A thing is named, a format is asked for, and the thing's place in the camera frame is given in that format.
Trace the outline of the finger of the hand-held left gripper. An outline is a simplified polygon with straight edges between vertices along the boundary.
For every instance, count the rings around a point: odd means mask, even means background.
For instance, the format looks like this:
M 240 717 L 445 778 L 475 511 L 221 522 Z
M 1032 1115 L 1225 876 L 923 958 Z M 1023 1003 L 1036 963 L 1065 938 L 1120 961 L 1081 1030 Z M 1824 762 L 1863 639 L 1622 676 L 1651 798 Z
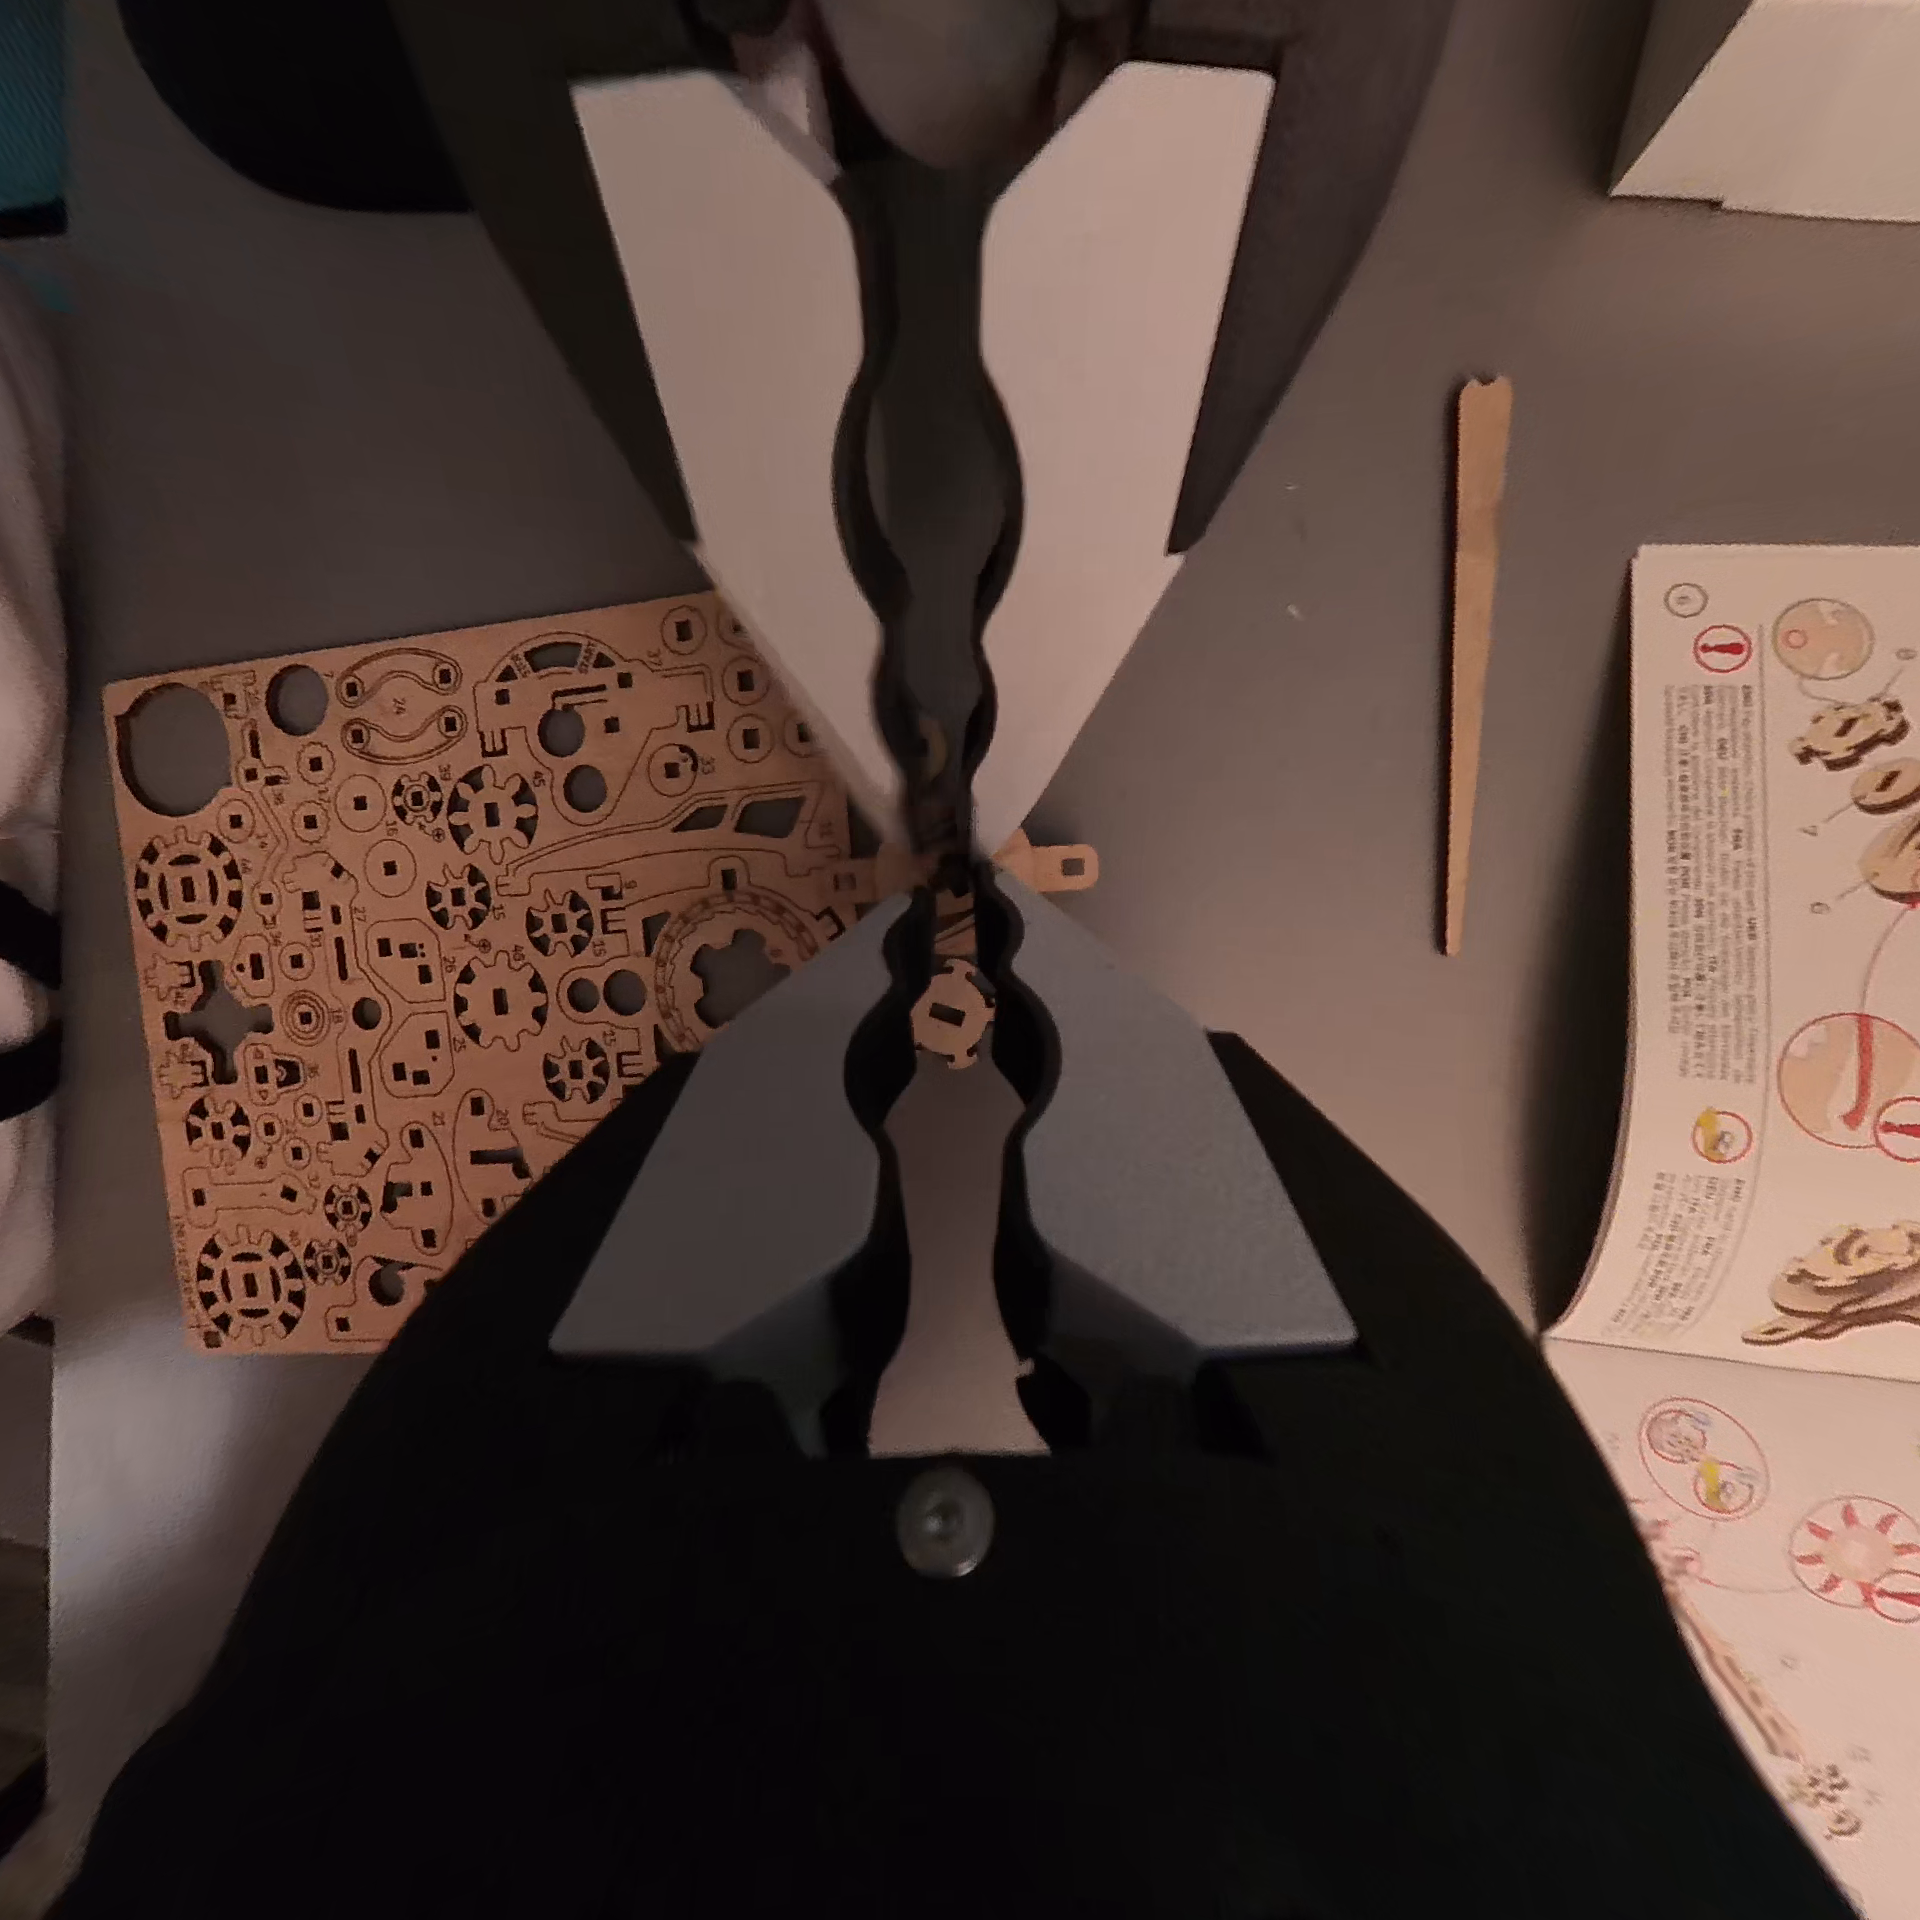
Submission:
M 872 213 L 828 150 L 710 69 L 572 86 L 653 372 L 693 550 L 868 818 L 907 839 L 878 694 L 904 599 L 871 423 L 891 348 Z
M 1257 69 L 1120 63 L 988 219 L 979 348 L 1019 538 L 983 630 L 979 841 L 1023 822 L 1182 566 L 1173 517 L 1272 92 Z

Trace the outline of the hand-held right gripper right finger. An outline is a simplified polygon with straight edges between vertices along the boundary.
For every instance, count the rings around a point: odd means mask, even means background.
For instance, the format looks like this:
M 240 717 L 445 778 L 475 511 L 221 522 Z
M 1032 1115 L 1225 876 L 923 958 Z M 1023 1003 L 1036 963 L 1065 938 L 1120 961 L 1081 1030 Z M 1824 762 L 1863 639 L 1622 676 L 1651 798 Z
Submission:
M 1343 1356 L 1357 1330 L 1208 1033 L 1014 877 L 976 890 L 992 1063 L 1019 1099 L 992 1250 L 1049 1451 L 1131 1388 Z

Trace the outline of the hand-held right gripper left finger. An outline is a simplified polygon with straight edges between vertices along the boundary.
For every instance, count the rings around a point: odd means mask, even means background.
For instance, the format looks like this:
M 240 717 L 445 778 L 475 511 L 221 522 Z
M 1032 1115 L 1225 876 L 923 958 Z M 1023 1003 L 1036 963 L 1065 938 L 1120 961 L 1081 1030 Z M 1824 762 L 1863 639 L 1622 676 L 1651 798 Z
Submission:
M 913 890 L 713 1038 L 584 1265 L 552 1354 L 763 1385 L 807 1451 L 864 1455 L 909 1300 L 887 1121 L 917 1075 L 921 993 Z

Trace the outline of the small wooden gear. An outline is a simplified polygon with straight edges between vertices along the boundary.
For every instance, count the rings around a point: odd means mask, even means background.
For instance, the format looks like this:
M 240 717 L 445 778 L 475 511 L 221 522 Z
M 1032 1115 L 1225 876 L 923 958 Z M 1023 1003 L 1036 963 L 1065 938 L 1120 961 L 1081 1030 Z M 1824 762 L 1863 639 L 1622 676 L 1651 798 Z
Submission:
M 992 982 L 964 955 L 947 955 L 913 1006 L 913 1043 L 947 1068 L 973 1068 L 992 1038 L 995 1010 Z

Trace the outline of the wooden parts sheet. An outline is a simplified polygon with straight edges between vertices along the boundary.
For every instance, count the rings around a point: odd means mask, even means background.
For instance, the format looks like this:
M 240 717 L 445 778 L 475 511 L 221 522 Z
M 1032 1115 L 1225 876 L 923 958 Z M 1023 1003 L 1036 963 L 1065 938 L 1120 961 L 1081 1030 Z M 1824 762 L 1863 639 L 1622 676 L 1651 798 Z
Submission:
M 183 1333 L 375 1354 L 887 851 L 716 591 L 103 693 Z

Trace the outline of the white cardboard box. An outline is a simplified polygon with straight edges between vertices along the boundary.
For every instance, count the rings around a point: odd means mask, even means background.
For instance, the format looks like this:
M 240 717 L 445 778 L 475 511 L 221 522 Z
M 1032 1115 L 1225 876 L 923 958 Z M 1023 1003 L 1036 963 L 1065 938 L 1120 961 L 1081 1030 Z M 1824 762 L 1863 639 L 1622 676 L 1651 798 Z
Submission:
M 1917 4 L 1653 4 L 1609 194 L 1916 225 Z

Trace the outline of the black wrist rest pad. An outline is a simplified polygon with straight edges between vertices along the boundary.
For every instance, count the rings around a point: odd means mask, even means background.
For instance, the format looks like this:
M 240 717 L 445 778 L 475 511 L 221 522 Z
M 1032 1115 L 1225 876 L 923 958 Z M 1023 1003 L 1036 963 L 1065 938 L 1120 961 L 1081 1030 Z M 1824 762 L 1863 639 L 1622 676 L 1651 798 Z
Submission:
M 387 3 L 121 3 L 169 113 L 240 179 L 313 209 L 465 213 Z

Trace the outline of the thin wooden stick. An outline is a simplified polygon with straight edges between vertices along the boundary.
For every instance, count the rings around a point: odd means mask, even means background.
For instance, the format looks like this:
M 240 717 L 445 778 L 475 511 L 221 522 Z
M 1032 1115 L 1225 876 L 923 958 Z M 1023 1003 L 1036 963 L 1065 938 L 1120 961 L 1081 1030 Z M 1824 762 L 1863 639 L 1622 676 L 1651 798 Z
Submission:
M 1507 375 L 1475 377 L 1455 395 L 1443 849 L 1443 955 L 1447 958 L 1459 955 L 1465 939 L 1512 398 L 1512 382 Z

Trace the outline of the instruction booklet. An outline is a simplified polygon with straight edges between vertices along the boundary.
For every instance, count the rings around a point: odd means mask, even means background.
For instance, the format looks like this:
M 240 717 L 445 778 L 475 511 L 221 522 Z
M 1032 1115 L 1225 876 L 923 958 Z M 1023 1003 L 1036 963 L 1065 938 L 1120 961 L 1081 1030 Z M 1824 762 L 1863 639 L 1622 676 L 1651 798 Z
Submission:
M 1917 550 L 1630 577 L 1632 1043 L 1545 1348 L 1855 1916 L 1916 1916 Z

